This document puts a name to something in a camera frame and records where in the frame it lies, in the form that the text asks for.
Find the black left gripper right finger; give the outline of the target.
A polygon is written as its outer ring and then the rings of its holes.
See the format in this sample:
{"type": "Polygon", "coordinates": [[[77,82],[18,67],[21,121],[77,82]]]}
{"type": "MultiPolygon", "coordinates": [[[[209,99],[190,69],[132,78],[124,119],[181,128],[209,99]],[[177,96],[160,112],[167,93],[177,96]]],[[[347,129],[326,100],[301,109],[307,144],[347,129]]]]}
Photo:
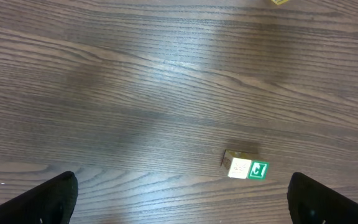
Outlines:
{"type": "Polygon", "coordinates": [[[287,192],[293,224],[358,224],[358,203],[295,172],[287,192]]]}

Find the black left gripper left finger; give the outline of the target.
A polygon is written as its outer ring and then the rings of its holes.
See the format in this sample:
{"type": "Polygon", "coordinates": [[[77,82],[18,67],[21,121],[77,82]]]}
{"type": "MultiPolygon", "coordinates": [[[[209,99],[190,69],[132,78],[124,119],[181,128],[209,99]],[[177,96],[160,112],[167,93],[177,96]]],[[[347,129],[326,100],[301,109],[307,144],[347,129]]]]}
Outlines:
{"type": "Polygon", "coordinates": [[[30,189],[0,205],[0,224],[68,224],[78,197],[72,171],[30,189]]]}

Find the blue X letter block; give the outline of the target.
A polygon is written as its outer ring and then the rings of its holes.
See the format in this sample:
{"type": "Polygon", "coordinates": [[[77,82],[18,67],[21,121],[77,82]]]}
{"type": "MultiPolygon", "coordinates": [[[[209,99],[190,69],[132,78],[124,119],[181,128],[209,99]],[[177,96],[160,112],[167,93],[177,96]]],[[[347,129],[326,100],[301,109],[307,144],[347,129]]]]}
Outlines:
{"type": "Polygon", "coordinates": [[[288,2],[289,0],[272,0],[273,3],[275,3],[276,5],[281,5],[284,4],[286,2],[288,2]]]}

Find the green B letter block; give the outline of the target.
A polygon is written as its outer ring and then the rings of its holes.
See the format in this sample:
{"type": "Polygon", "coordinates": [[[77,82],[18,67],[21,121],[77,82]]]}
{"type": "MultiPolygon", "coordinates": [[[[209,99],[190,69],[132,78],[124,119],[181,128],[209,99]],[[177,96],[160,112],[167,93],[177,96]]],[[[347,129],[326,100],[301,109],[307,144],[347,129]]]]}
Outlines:
{"type": "Polygon", "coordinates": [[[249,152],[225,150],[221,168],[226,175],[235,179],[246,179],[252,165],[252,161],[259,159],[259,155],[249,152]]]}

